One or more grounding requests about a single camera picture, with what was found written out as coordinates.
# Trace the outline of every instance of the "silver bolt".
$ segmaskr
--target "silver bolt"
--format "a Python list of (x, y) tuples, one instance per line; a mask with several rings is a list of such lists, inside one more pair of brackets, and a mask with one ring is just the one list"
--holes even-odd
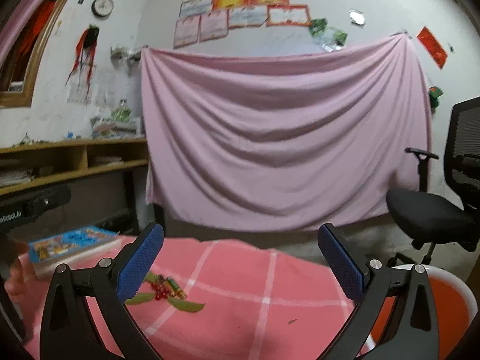
[(62, 272), (65, 272), (67, 270), (67, 265), (66, 264), (60, 264), (57, 269), (55, 269), (59, 274)]
[(109, 259), (108, 257), (101, 259), (100, 262), (98, 263), (98, 265), (101, 266), (102, 268), (107, 268), (111, 264), (112, 264), (112, 259)]
[(419, 273), (419, 274), (422, 274), (423, 272), (425, 272), (425, 267), (423, 265), (420, 265), (420, 264), (417, 264), (415, 266), (415, 270)]
[(371, 259), (370, 260), (370, 266), (373, 269), (380, 269), (380, 268), (382, 268), (382, 263), (377, 259)]

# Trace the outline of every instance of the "small leaf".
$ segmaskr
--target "small leaf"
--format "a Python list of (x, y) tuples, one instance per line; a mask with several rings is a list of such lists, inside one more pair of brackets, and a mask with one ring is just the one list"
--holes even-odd
[(126, 305), (141, 304), (149, 302), (155, 298), (155, 294), (152, 292), (139, 292), (133, 298), (125, 301)]
[(155, 273), (149, 272), (143, 281), (147, 281), (151, 284), (154, 284), (157, 281), (158, 276)]
[(169, 303), (176, 309), (186, 312), (199, 312), (205, 306), (204, 303), (189, 302), (188, 300), (181, 300), (170, 296)]

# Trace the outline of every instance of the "pink curtain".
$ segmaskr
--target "pink curtain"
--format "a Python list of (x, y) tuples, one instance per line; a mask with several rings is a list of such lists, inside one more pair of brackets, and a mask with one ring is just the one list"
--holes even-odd
[(332, 54), (217, 57), (144, 49), (147, 202), (237, 231), (316, 229), (387, 212), (418, 188), (405, 147), (429, 149), (430, 107), (409, 39)]
[(20, 32), (32, 17), (35, 10), (40, 6), (43, 0), (21, 0), (5, 26), (0, 31), (0, 67), (5, 62), (5, 58), (10, 52), (11, 47), (17, 40)]

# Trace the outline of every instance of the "blue gripper pad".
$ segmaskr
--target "blue gripper pad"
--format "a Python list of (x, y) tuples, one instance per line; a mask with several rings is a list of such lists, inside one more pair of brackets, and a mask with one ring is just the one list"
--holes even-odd
[(327, 225), (322, 225), (318, 229), (318, 247), (330, 265), (345, 296), (358, 303), (363, 296), (364, 275)]
[(123, 262), (123, 267), (117, 273), (117, 296), (120, 302), (124, 303), (127, 299), (135, 296), (153, 261), (162, 249), (163, 239), (162, 226), (150, 223), (135, 242), (126, 245), (135, 250), (131, 252), (131, 257)]

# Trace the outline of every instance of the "wooden window frame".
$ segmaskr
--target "wooden window frame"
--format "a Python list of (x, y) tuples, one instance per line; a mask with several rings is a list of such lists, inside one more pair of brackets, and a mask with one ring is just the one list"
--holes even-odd
[(53, 31), (55, 23), (68, 0), (57, 0), (52, 14), (40, 32), (28, 61), (23, 89), (21, 92), (0, 91), (0, 108), (30, 107), (32, 105), (33, 91), (37, 81), (38, 69), (42, 60), (43, 52)]

